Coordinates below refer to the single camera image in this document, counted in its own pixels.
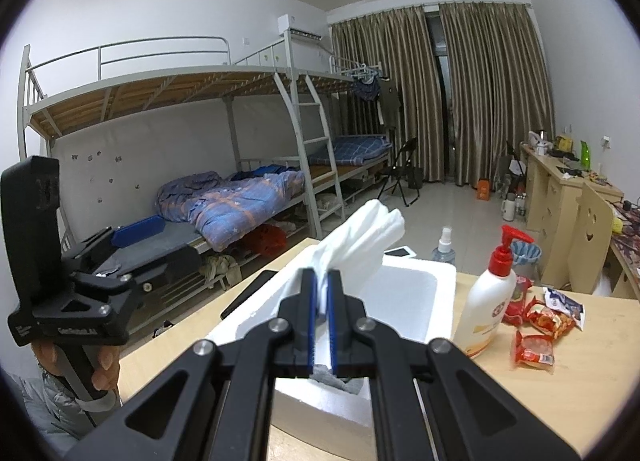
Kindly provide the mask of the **person's left hand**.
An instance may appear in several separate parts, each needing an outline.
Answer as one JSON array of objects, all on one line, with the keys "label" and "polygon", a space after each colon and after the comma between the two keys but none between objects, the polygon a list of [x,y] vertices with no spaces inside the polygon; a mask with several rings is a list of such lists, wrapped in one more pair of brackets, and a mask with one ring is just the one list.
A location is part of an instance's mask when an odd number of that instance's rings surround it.
[{"label": "person's left hand", "polygon": [[[38,363],[43,371],[47,383],[57,392],[68,393],[70,390],[64,385],[64,375],[58,365],[58,350],[51,341],[36,340],[30,344]],[[116,391],[119,379],[120,348],[118,346],[102,346],[98,352],[98,366],[94,370],[91,381],[98,391]]]}]

